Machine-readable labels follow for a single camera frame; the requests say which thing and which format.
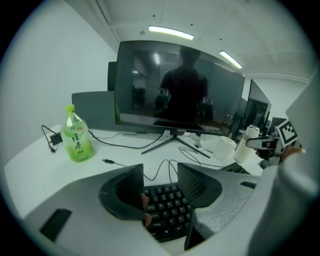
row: table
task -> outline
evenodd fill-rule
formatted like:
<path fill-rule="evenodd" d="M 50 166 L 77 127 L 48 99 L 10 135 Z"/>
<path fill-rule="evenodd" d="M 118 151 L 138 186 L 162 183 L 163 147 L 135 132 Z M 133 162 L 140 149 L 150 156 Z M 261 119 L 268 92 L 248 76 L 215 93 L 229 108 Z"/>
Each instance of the table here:
<path fill-rule="evenodd" d="M 59 132 L 60 126 L 56 125 L 51 129 Z M 93 133 L 96 137 L 102 138 L 112 137 L 117 134 L 115 131 L 102 130 L 93 130 Z M 158 137 L 159 134 L 119 134 L 115 138 L 104 139 L 104 141 L 112 144 L 142 147 L 151 143 Z M 195 141 L 191 137 L 180 136 L 180 138 L 191 145 L 195 144 Z M 166 140 L 166 138 L 159 139 L 149 147 L 155 146 L 164 140 Z M 94 157 L 82 163 L 71 161 L 62 143 L 58 145 L 56 153 L 52 153 L 48 148 L 48 143 L 44 136 L 17 154 L 4 167 L 4 172 L 8 189 L 19 217 L 23 219 L 47 198 L 71 182 L 121 168 L 121 166 L 116 164 L 104 163 L 103 159 L 112 160 L 115 163 L 125 166 L 142 163 L 144 166 L 144 174 L 150 179 L 153 179 L 159 165 L 164 159 L 173 159 L 179 162 L 196 164 L 180 152 L 179 147 L 184 147 L 184 145 L 176 141 L 144 155 L 142 155 L 141 152 L 145 149 L 109 146 L 104 145 L 95 139 L 92 139 L 92 145 L 95 151 Z M 208 153 L 207 151 L 204 152 L 209 154 L 211 158 L 208 159 L 195 153 L 193 155 L 196 156 L 201 163 L 222 167 L 230 165 L 235 161 L 233 158 L 234 152 L 232 152 L 225 161 L 217 160 L 211 153 Z M 249 158 L 244 163 L 241 163 L 241 165 L 252 175 L 260 176 L 263 171 L 258 165 L 258 162 L 260 161 L 261 159 L 257 157 L 252 150 Z M 172 164 L 175 167 L 177 166 L 177 163 L 173 162 Z M 151 186 L 170 183 L 168 165 L 168 162 L 163 163 L 154 181 L 149 181 L 144 178 L 144 185 Z M 177 175 L 172 168 L 171 180 L 172 182 L 178 181 Z M 180 251 L 181 249 L 183 250 L 185 239 L 177 240 L 178 241 L 175 240 L 163 243 L 162 245 L 167 246 L 166 250 L 170 251 L 172 255 L 177 254 L 179 253 L 177 248 Z"/>

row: person silhouette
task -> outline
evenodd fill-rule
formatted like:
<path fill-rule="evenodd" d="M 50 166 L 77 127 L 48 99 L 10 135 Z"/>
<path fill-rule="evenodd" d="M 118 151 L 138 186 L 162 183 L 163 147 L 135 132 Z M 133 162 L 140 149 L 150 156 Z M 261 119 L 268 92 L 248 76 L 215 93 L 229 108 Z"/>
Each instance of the person silhouette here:
<path fill-rule="evenodd" d="M 170 100 L 163 118 L 194 123 L 199 105 L 208 93 L 207 78 L 195 69 L 200 54 L 199 50 L 182 46 L 182 65 L 165 74 L 160 88 L 169 91 Z"/>

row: monitor leg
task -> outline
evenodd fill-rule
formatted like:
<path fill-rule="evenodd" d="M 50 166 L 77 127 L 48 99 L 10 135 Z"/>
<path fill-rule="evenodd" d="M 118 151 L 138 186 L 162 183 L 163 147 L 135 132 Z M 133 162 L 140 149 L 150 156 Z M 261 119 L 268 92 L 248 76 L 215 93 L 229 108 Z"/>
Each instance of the monitor leg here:
<path fill-rule="evenodd" d="M 150 149 L 142 152 L 141 155 L 144 155 L 144 154 L 146 154 L 146 153 L 148 153 L 148 152 L 150 152 L 150 151 L 156 150 L 156 149 L 158 149 L 158 148 L 160 148 L 160 147 L 162 147 L 162 146 L 164 146 L 164 145 L 166 145 L 166 144 L 168 144 L 168 143 L 170 143 L 170 142 L 173 142 L 173 141 L 180 142 L 181 144 L 183 144 L 183 145 L 187 146 L 188 148 L 190 148 L 190 149 L 198 152 L 199 154 L 205 156 L 206 158 L 210 158 L 210 156 L 208 156 L 207 154 L 201 152 L 201 151 L 198 150 L 197 148 L 191 146 L 190 144 L 184 142 L 182 139 L 178 138 L 177 135 L 173 135 L 172 138 L 170 138 L 170 139 L 168 139 L 168 140 L 160 143 L 159 145 L 156 145 L 156 146 L 154 146 L 154 147 L 152 147 L 152 148 L 150 148 Z"/>

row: white ceiling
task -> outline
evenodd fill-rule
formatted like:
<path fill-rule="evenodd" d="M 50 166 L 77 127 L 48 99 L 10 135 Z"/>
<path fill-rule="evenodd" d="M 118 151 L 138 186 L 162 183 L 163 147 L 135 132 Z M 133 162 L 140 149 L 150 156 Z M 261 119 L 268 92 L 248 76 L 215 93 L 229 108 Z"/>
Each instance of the white ceiling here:
<path fill-rule="evenodd" d="M 96 0 L 82 2 L 89 3 L 91 7 L 97 5 Z M 105 26 L 108 26 L 106 30 L 111 30 L 119 42 L 154 40 L 176 43 L 196 48 L 224 61 L 219 52 L 225 50 L 243 66 L 242 72 L 246 75 L 284 74 L 306 80 L 316 67 L 316 55 L 299 24 L 284 7 L 273 0 L 97 2 L 107 22 L 98 12 L 98 6 L 95 7 L 95 15 L 103 19 Z M 149 25 L 176 29 L 195 37 L 190 41 L 149 32 Z"/>

